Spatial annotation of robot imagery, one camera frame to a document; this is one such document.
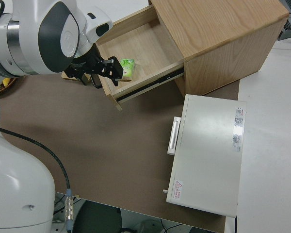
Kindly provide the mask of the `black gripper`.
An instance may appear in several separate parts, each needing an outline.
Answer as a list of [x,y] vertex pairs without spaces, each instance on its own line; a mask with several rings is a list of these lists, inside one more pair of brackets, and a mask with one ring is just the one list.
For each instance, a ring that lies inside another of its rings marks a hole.
[[90,74],[93,86],[100,89],[102,84],[99,75],[111,79],[114,86],[118,86],[119,80],[123,77],[123,68],[115,56],[105,60],[97,47],[91,47],[84,55],[74,58],[64,73],[69,78],[82,81],[83,84],[85,84],[82,80],[83,75]]

